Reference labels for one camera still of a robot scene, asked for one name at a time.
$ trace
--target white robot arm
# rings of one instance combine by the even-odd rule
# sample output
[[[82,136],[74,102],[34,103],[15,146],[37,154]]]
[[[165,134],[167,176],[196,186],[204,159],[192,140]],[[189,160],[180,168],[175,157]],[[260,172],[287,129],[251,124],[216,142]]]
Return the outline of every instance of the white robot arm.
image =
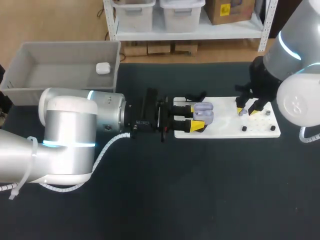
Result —
[[[304,138],[305,127],[320,125],[320,1],[303,0],[264,57],[250,66],[250,83],[237,86],[241,111],[249,98],[258,98],[250,115],[276,99],[280,112],[301,128],[300,139],[309,143],[319,135]]]
[[[45,126],[43,143],[0,129],[0,191],[18,195],[24,183],[39,183],[57,192],[73,191],[88,181],[114,137],[94,161],[96,131],[119,133],[126,101],[122,94],[48,88],[41,96],[39,118]],[[57,188],[54,185],[75,185]]]

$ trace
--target white plate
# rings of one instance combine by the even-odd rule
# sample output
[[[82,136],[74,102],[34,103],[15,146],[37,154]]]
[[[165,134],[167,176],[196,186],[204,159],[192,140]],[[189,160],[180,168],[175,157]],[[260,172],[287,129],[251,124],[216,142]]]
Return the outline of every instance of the white plate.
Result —
[[[257,99],[249,99],[245,109]],[[236,97],[206,97],[203,102],[213,104],[214,119],[213,123],[207,126],[204,132],[183,132],[174,131],[177,139],[248,139],[248,138],[278,138],[280,129],[277,123],[271,103],[264,106],[262,112],[249,116],[237,114]],[[175,106],[194,105],[194,102],[186,102],[184,97],[175,97]],[[174,120],[185,120],[183,116],[174,116]],[[271,126],[275,126],[275,131],[271,131]]]

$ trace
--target dark table surface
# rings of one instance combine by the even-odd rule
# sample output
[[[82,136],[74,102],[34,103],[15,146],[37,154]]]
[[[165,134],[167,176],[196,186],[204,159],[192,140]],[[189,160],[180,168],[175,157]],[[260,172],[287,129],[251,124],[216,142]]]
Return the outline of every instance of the dark table surface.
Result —
[[[117,92],[143,97],[236,96],[248,63],[121,64]],[[273,108],[281,137],[122,139],[91,179],[70,193],[25,185],[0,193],[0,238],[107,240],[309,240],[320,238],[319,144],[299,142],[299,128]],[[43,140],[36,107],[10,111],[4,129]],[[96,156],[113,136],[97,136]]]

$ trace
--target shelf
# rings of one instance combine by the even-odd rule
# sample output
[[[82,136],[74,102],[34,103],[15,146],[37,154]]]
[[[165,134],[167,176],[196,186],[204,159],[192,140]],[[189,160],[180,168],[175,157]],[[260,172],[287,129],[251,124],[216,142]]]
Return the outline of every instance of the shelf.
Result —
[[[123,32],[119,26],[116,37],[119,41],[165,41],[165,40],[209,40],[209,39],[258,39],[263,25],[255,13],[251,20],[229,24],[212,25],[202,9],[197,31],[184,33],[166,32],[163,9],[153,8],[153,30],[151,32]]]

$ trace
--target white object in bin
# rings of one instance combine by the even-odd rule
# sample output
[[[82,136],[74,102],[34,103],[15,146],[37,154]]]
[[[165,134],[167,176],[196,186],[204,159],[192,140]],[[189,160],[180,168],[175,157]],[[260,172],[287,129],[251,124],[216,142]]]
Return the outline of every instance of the white object in bin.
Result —
[[[99,75],[110,73],[110,64],[108,62],[99,62],[95,66],[95,71]]]
[[[145,4],[116,4],[111,1],[123,32],[145,33],[152,31],[152,13],[156,0]]]
[[[199,26],[201,8],[206,0],[160,0],[168,33],[189,33]]]

